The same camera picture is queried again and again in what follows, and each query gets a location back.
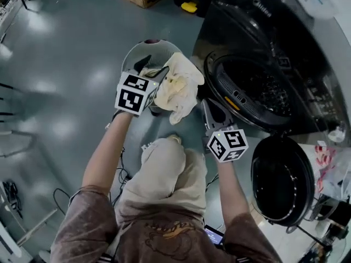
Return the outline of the round black washer door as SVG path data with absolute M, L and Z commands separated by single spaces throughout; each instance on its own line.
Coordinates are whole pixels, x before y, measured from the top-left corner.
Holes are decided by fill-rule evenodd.
M 299 144 L 286 136 L 272 135 L 256 146 L 251 182 L 254 207 L 272 224 L 296 226 L 312 206 L 312 165 Z

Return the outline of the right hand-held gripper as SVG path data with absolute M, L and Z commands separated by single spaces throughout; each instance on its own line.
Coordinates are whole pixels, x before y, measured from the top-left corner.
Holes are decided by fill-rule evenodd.
M 201 101 L 201 112 L 207 131 L 228 126 L 214 131 L 205 141 L 205 149 L 210 151 L 219 163 L 240 159 L 249 145 L 244 130 L 231 125 L 234 123 L 231 113 L 213 99 Z

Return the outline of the black bar stool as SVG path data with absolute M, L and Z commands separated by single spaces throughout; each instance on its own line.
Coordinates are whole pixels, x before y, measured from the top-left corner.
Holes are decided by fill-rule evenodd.
M 337 201 L 323 196 L 316 201 L 309 218 L 306 219 L 307 222 L 316 221 L 316 235 L 309 233 L 301 225 L 288 227 L 286 233 L 291 234 L 295 230 L 300 230 L 328 254 L 332 252 L 335 241 L 341 241 L 347 236 L 351 236 L 350 201 L 351 198 Z

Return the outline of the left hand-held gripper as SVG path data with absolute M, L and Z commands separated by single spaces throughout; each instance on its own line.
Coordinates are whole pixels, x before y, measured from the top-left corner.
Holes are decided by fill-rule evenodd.
M 148 55 L 134 64 L 133 68 L 137 74 L 141 73 L 150 59 L 151 55 Z M 116 88 L 115 108 L 140 116 L 153 102 L 158 87 L 168 72 L 169 67 L 165 66 L 158 70 L 151 79 L 139 77 L 129 72 L 122 72 Z

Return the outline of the person's right forearm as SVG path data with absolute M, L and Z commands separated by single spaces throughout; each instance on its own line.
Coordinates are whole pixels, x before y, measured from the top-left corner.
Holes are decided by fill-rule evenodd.
M 222 216 L 228 228 L 237 216 L 248 214 L 250 210 L 232 162 L 217 162 L 217 171 Z

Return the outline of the white plastic bags red print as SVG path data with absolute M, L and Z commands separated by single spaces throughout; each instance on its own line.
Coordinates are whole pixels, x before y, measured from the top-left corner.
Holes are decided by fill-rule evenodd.
M 351 197 L 351 147 L 315 146 L 316 191 L 337 201 Z

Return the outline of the black washing machine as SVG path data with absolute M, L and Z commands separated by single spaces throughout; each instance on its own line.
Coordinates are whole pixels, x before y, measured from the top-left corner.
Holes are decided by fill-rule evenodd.
M 351 135 L 334 69 L 292 0 L 212 0 L 192 60 L 200 99 L 267 133 Z

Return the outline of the black phone with lit screen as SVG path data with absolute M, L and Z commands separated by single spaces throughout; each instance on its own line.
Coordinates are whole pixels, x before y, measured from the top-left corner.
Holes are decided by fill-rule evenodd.
M 219 232 L 218 230 L 210 227 L 209 225 L 205 225 L 205 232 L 210 238 L 211 242 L 214 245 L 222 245 L 224 234 Z

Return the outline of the grey-green laundry basket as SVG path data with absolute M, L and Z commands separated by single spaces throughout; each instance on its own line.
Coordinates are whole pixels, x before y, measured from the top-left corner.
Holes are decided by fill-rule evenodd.
M 158 70 L 164 67 L 165 62 L 173 53 L 180 50 L 174 44 L 164 40 L 147 40 L 135 45 L 125 57 L 122 63 L 122 72 L 129 72 L 139 77 L 147 79 L 153 78 Z M 142 69 L 140 74 L 134 70 L 133 66 L 142 58 L 151 55 L 148 64 Z

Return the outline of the cream beige garment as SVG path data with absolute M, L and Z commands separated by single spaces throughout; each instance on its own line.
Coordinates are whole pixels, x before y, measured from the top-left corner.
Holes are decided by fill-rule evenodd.
M 204 85 L 205 78 L 197 67 L 182 53 L 175 52 L 165 62 L 169 71 L 162 80 L 158 91 L 149 105 L 154 115 L 163 110 L 170 111 L 171 125 L 179 123 L 197 105 L 198 87 Z

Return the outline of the person's left forearm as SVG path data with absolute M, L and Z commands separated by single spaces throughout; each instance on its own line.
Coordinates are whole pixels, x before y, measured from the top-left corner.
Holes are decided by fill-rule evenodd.
M 87 164 L 82 187 L 99 188 L 105 195 L 110 192 L 132 118 L 127 112 L 115 116 Z

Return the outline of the person's beige trousers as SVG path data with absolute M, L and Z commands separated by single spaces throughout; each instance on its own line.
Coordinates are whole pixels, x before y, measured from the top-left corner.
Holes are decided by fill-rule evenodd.
M 203 154 L 160 138 L 141 156 L 141 168 L 124 186 L 115 208 L 118 224 L 152 210 L 182 210 L 200 224 L 206 211 L 207 167 Z

